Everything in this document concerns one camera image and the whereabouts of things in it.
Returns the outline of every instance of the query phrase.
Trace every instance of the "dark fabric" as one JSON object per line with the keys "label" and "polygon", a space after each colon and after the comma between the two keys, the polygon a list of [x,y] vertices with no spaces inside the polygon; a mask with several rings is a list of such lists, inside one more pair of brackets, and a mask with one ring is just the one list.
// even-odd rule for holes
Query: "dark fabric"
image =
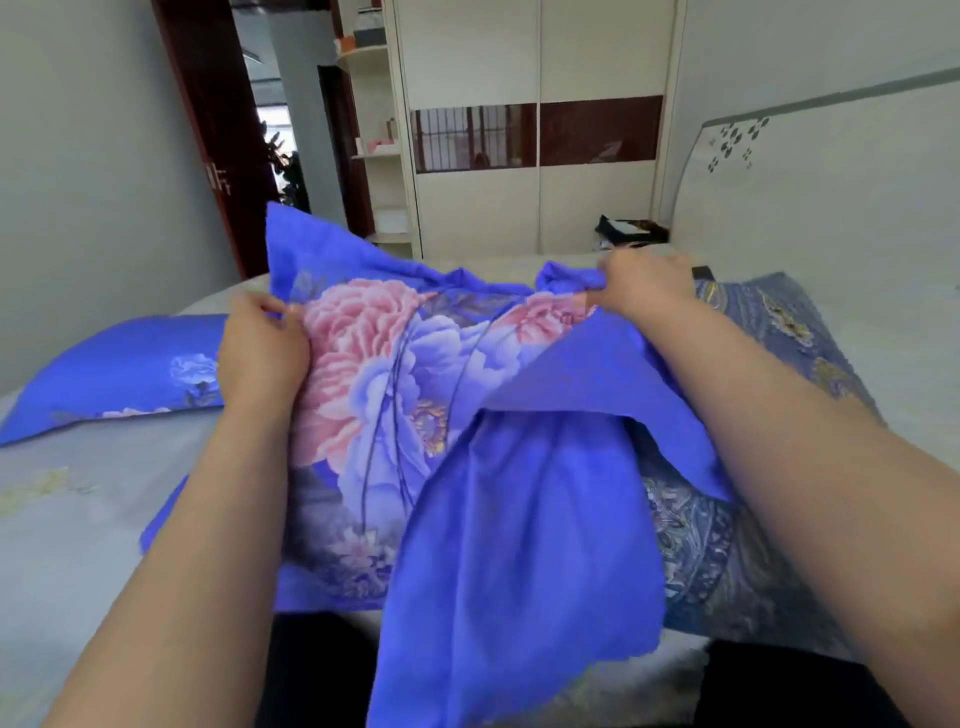
{"label": "dark fabric", "polygon": [[909,726],[862,665],[785,647],[718,641],[696,726]]}
{"label": "dark fabric", "polygon": [[[707,652],[695,726],[909,726],[861,665],[723,641]],[[342,617],[277,616],[256,728],[362,728],[375,670],[374,640]]]}
{"label": "dark fabric", "polygon": [[363,728],[376,643],[329,612],[278,615],[256,728]]}

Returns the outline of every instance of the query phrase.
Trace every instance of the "hand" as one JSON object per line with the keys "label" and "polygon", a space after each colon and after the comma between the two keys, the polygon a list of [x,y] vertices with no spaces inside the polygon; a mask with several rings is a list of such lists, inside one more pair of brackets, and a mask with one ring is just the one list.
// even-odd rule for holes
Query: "hand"
{"label": "hand", "polygon": [[641,331],[664,313],[697,301],[688,255],[656,255],[641,249],[619,249],[600,261],[607,287],[589,291],[589,305],[599,305],[632,321]]}
{"label": "hand", "polygon": [[293,407],[309,367],[302,306],[288,306],[266,294],[241,293],[233,299],[217,369],[227,407],[250,402],[286,411]]}

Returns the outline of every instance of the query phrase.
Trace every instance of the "wardrobe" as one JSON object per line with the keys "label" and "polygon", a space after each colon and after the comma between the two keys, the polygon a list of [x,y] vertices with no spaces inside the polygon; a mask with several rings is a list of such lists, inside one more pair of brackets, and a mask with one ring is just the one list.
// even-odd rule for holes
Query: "wardrobe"
{"label": "wardrobe", "polygon": [[600,214],[649,216],[675,0],[385,10],[417,257],[583,253]]}

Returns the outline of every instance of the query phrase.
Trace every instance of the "headboard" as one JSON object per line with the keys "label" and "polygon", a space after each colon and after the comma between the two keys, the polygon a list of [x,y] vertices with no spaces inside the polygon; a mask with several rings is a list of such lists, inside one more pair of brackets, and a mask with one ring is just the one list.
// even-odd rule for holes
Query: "headboard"
{"label": "headboard", "polygon": [[891,427],[960,469],[960,69],[707,122],[673,241],[797,279]]}

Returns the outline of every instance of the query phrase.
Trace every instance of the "blue pillowcase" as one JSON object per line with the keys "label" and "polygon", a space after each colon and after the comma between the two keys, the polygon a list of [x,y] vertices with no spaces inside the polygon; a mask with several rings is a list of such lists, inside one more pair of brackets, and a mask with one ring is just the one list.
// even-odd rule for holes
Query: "blue pillowcase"
{"label": "blue pillowcase", "polygon": [[0,427],[0,446],[86,420],[223,405],[226,316],[151,316],[91,336],[44,367]]}

